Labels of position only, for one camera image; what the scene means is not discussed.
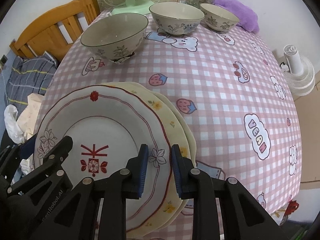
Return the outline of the white red-rimmed flower plate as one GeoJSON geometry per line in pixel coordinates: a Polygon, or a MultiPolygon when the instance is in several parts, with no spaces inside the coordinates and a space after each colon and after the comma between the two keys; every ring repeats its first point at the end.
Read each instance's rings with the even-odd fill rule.
{"type": "Polygon", "coordinates": [[[159,116],[137,93],[115,86],[96,85],[61,98],[42,120],[35,142],[35,167],[65,136],[73,147],[63,162],[70,181],[109,177],[148,146],[144,192],[128,200],[126,227],[139,228],[163,204],[171,177],[169,141],[159,116]]]}

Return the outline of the green-rimmed leaf pattern bowl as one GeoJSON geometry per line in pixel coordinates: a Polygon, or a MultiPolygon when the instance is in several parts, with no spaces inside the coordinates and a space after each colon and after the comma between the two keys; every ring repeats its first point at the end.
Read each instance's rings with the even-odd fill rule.
{"type": "Polygon", "coordinates": [[[81,35],[80,42],[95,55],[120,63],[135,54],[148,25],[148,18],[142,14],[116,14],[89,26],[81,35]]]}

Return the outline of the cream cloth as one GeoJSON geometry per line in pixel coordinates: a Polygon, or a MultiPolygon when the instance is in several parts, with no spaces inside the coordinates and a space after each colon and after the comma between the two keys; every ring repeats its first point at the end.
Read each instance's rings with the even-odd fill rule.
{"type": "Polygon", "coordinates": [[[27,141],[34,135],[37,116],[44,96],[31,93],[27,97],[27,106],[17,119],[17,124],[22,131],[24,141],[27,141]]]}

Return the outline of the white plastic bag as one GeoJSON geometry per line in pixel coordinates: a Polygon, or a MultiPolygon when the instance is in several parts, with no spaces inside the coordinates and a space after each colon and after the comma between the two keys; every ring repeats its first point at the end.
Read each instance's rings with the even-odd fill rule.
{"type": "Polygon", "coordinates": [[[7,105],[4,110],[4,123],[9,138],[15,144],[22,144],[25,142],[24,132],[17,123],[18,110],[14,105],[7,105]]]}

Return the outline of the blue plaid bedding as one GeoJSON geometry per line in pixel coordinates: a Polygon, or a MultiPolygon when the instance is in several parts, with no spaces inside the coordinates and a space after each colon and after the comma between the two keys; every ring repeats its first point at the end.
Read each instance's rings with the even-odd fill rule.
{"type": "Polygon", "coordinates": [[[5,87],[5,103],[22,113],[28,105],[28,95],[46,93],[58,66],[57,59],[48,52],[32,59],[17,56],[5,87]]]}

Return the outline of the pink checkered tablecloth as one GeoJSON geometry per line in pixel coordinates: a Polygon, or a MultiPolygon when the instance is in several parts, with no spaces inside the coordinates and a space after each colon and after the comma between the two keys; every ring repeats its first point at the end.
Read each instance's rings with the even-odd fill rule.
{"type": "Polygon", "coordinates": [[[55,72],[39,117],[78,88],[137,82],[169,100],[192,131],[196,161],[207,172],[235,177],[268,213],[299,191],[302,140],[293,97],[276,59],[258,36],[205,25],[184,38],[158,33],[150,20],[135,55],[115,64],[76,41],[55,72]]]}

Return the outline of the white standing fan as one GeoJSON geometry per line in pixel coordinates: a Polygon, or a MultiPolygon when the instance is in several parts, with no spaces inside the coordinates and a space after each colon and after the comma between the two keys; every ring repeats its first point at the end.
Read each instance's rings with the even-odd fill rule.
{"type": "Polygon", "coordinates": [[[310,60],[300,55],[294,45],[284,47],[284,62],[280,64],[292,95],[306,96],[315,86],[315,70],[310,60]]]}

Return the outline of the blue floral ceramic bowl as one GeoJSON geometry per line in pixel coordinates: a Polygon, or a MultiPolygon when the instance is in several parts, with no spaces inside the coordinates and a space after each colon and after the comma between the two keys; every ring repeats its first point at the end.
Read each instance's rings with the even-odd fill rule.
{"type": "Polygon", "coordinates": [[[184,3],[156,3],[149,7],[149,11],[159,29],[174,36],[193,32],[204,19],[200,9],[184,3]]]}

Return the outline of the small floral ceramic bowl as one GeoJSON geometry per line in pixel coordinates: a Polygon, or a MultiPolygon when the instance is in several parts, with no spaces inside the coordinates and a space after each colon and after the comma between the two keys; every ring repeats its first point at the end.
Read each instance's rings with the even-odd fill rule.
{"type": "Polygon", "coordinates": [[[233,13],[213,4],[202,3],[200,9],[204,13],[205,24],[215,31],[229,31],[240,22],[233,13]]]}

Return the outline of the purple plush cushion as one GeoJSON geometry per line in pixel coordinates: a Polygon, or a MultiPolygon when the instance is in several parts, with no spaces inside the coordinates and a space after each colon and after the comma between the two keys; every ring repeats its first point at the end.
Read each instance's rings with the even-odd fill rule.
{"type": "Polygon", "coordinates": [[[257,14],[248,6],[238,0],[215,0],[214,4],[233,13],[238,19],[238,26],[249,33],[259,33],[257,14]]]}

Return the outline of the wall power socket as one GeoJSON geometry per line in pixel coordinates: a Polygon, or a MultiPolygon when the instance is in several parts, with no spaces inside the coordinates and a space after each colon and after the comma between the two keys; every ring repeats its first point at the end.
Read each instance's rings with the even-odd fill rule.
{"type": "Polygon", "coordinates": [[[3,55],[1,58],[0,58],[0,64],[1,66],[4,66],[7,62],[7,57],[5,55],[3,55]]]}

